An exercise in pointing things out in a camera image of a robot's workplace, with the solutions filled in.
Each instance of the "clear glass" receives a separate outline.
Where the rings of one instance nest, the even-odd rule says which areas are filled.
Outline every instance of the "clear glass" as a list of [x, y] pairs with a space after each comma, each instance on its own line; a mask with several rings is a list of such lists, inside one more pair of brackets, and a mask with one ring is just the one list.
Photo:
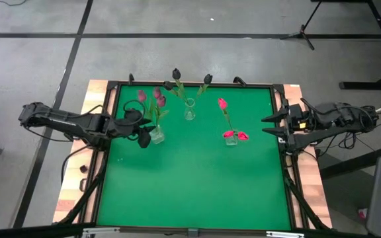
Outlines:
[[151, 141], [154, 144], [158, 144], [164, 141], [165, 136], [163, 133], [163, 130], [161, 127], [158, 125], [156, 128], [154, 128], [149, 135], [151, 136]]
[[226, 145], [233, 146], [237, 145], [237, 136], [233, 135], [229, 138], [224, 138], [226, 140]]
[[194, 99], [188, 99], [187, 102], [185, 102], [185, 119], [186, 120], [193, 120], [195, 118], [195, 100]]

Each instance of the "wooden board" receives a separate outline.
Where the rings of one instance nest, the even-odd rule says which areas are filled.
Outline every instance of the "wooden board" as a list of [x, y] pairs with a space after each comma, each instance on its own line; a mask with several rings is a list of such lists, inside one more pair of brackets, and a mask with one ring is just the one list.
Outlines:
[[[90, 80], [87, 93], [85, 96], [85, 101], [81, 113], [87, 112], [92, 107], [103, 104], [106, 86], [108, 81], [106, 80]], [[301, 104], [304, 108], [303, 103], [300, 101], [302, 97], [301, 89], [299, 85], [284, 85], [286, 98], [289, 100], [289, 104]], [[108, 105], [108, 112], [112, 110], [112, 102]], [[276, 94], [277, 106], [280, 108], [280, 95]], [[81, 141], [75, 141], [71, 148], [71, 151], [75, 151], [80, 147], [84, 146]], [[314, 148], [308, 147], [306, 151], [315, 155]], [[67, 169], [65, 171], [64, 182], [61, 187], [60, 196], [58, 198], [58, 203], [56, 206], [56, 211], [54, 214], [53, 221], [60, 221], [63, 219], [68, 211], [72, 209], [75, 203], [80, 199], [83, 194], [79, 189], [80, 180], [87, 178], [87, 173], [82, 174], [79, 170], [80, 166], [86, 165], [88, 168], [91, 164], [92, 151], [90, 149], [84, 149], [80, 153], [72, 156], [67, 164]], [[97, 168], [101, 164], [102, 153], [98, 155]], [[302, 182], [302, 190], [304, 192], [304, 197], [308, 204], [311, 206], [313, 211], [320, 217], [322, 222], [328, 227], [331, 227], [331, 220], [329, 215], [329, 210], [327, 208], [327, 202], [325, 200], [325, 194], [323, 191], [323, 185], [321, 182], [321, 177], [319, 173], [319, 168], [317, 161], [306, 153], [302, 153], [299, 156], [298, 166], [300, 171], [300, 178]], [[93, 202], [95, 201], [95, 193], [90, 197], [87, 204], [87, 213], [85, 214], [85, 221], [91, 221], [91, 212], [93, 209]], [[302, 227], [302, 220], [299, 212], [299, 205], [296, 199], [292, 196], [292, 201], [294, 204], [294, 213], [296, 218], [297, 227]]]

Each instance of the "green mat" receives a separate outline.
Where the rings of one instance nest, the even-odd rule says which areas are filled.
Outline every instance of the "green mat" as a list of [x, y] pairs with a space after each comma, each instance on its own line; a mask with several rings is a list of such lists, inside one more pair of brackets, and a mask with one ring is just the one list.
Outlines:
[[[123, 104], [150, 86], [122, 86]], [[187, 87], [193, 97], [198, 88]], [[268, 89], [210, 87], [196, 102], [196, 117], [184, 118], [185, 104], [161, 89], [170, 112], [161, 121], [165, 141], [141, 149], [136, 141], [112, 141], [97, 225], [290, 230], [288, 206]], [[249, 135], [228, 147], [228, 124], [218, 98], [228, 102], [232, 125]]]

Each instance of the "gray floor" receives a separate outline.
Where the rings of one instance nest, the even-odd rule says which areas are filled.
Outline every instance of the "gray floor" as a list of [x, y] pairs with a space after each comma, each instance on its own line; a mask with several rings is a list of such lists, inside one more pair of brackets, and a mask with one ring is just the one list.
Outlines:
[[[0, 32], [77, 32], [85, 5], [86, 0], [28, 0], [18, 7], [0, 3]], [[381, 1], [376, 6], [381, 13]], [[284, 34], [296, 31], [314, 7], [308, 0], [95, 0], [85, 32]], [[324, 3], [307, 32], [379, 34], [380, 29], [365, 4]], [[315, 51], [300, 40], [82, 39], [62, 109], [80, 111], [90, 79], [126, 79], [133, 73], [136, 80], [166, 80], [174, 67], [189, 81], [202, 80], [207, 73], [216, 82], [238, 75], [248, 83], [300, 84], [314, 104], [340, 100], [381, 106], [381, 91], [341, 91], [337, 86], [339, 81], [381, 77], [381, 40], [312, 42]], [[73, 39], [0, 38], [0, 146], [5, 148], [0, 155], [0, 228], [10, 226], [38, 142], [19, 126], [21, 106], [52, 104], [72, 44]], [[381, 148], [381, 127], [360, 138]], [[50, 143], [26, 226], [51, 222], [61, 162], [69, 150], [68, 143]], [[350, 151], [329, 150], [341, 160], [367, 152], [362, 144]], [[343, 211], [330, 212], [338, 230], [365, 232]]]

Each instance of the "pink tulip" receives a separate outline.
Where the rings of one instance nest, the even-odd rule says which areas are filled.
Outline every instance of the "pink tulip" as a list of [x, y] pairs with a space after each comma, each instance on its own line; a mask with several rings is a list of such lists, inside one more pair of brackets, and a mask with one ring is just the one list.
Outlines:
[[240, 140], [243, 140], [243, 141], [245, 141], [245, 140], [249, 140], [249, 136], [248, 136], [247, 134], [245, 134], [244, 132], [239, 132], [239, 133], [237, 134], [237, 137], [238, 137]]
[[159, 87], [153, 88], [153, 96], [158, 99], [161, 96], [161, 91], [159, 90]]
[[218, 99], [218, 104], [220, 105], [220, 108], [222, 110], [224, 110], [224, 109], [226, 109], [228, 107], [228, 103], [224, 99], [222, 99], [222, 98]]
[[232, 137], [234, 134], [235, 134], [234, 131], [226, 131], [226, 132], [224, 132], [223, 137], [224, 137], [224, 138], [230, 138], [230, 137]]
[[140, 102], [143, 102], [146, 100], [146, 94], [143, 90], [138, 91], [138, 99]]
[[157, 105], [161, 108], [163, 106], [165, 106], [165, 97], [163, 95], [161, 95], [158, 99], [157, 99]]

